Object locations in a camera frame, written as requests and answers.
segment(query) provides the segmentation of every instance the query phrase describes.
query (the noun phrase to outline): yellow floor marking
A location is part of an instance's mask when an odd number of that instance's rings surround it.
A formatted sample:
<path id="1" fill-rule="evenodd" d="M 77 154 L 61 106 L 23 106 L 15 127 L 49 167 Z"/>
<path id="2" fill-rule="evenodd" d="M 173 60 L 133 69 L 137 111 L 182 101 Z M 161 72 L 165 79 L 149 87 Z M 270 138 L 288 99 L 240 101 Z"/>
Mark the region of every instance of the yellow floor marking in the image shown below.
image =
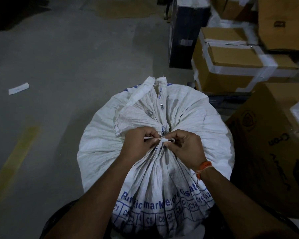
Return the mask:
<path id="1" fill-rule="evenodd" d="M 0 170 L 0 202 L 3 200 L 15 173 L 20 168 L 24 158 L 31 148 L 40 129 L 38 126 L 28 127 L 21 135 L 8 160 Z"/>

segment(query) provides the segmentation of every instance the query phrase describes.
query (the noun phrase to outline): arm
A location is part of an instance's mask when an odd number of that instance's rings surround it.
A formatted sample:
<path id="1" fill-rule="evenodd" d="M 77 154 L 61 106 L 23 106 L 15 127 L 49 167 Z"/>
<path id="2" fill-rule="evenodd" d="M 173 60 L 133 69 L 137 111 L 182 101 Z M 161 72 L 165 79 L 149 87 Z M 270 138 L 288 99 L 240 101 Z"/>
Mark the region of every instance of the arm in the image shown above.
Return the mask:
<path id="1" fill-rule="evenodd" d="M 155 137 L 144 142 L 144 137 Z M 103 238 L 125 177 L 132 166 L 158 143 L 151 127 L 128 131 L 120 155 L 80 200 L 48 232 L 50 238 Z"/>
<path id="2" fill-rule="evenodd" d="M 177 144 L 166 142 L 164 145 L 188 168 L 198 171 L 207 160 L 201 139 L 196 134 L 176 130 L 165 138 L 177 141 Z M 200 177 L 236 238 L 299 238 L 298 234 L 246 196 L 215 168 L 204 169 Z"/>

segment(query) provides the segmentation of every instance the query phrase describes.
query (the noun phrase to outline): forearm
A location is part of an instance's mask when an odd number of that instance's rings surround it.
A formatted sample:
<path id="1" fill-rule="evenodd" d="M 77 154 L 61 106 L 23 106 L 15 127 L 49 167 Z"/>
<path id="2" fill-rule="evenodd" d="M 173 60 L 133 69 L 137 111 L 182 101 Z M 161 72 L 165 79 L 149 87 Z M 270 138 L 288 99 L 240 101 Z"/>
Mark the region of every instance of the forearm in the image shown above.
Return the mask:
<path id="1" fill-rule="evenodd" d="M 236 238 L 256 238 L 271 232 L 281 234 L 283 238 L 299 238 L 216 169 L 207 168 L 200 177 Z"/>
<path id="2" fill-rule="evenodd" d="M 103 238 L 132 166 L 131 162 L 119 156 L 45 238 Z"/>

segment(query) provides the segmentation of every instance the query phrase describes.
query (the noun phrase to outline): orange thread bracelet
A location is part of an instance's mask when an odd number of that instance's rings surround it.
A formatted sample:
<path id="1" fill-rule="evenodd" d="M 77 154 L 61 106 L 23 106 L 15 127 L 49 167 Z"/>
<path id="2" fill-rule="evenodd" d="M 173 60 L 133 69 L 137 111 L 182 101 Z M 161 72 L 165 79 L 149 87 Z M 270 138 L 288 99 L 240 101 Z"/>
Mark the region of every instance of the orange thread bracelet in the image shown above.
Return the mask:
<path id="1" fill-rule="evenodd" d="M 199 166 L 199 170 L 196 172 L 196 177 L 201 180 L 200 178 L 200 173 L 203 172 L 204 169 L 209 168 L 209 167 L 213 167 L 211 165 L 211 161 L 205 161 L 203 162 L 200 166 Z"/>

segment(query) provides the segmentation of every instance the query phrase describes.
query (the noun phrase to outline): hand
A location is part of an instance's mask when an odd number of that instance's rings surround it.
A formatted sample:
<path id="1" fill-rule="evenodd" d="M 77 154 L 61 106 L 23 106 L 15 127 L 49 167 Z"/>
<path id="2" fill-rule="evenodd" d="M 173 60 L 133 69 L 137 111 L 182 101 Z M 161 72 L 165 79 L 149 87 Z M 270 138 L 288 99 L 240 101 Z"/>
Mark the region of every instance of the hand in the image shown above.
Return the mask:
<path id="1" fill-rule="evenodd" d="M 177 129 L 168 133 L 165 138 L 175 139 L 175 143 L 165 142 L 164 146 L 175 153 L 189 169 L 196 172 L 199 170 L 199 166 L 207 161 L 200 136 L 195 133 Z"/>
<path id="2" fill-rule="evenodd" d="M 153 138 L 144 141 L 144 137 Z M 159 143 L 158 138 L 158 132 L 152 127 L 144 126 L 129 130 L 125 136 L 120 157 L 135 164 L 145 156 L 150 148 Z"/>

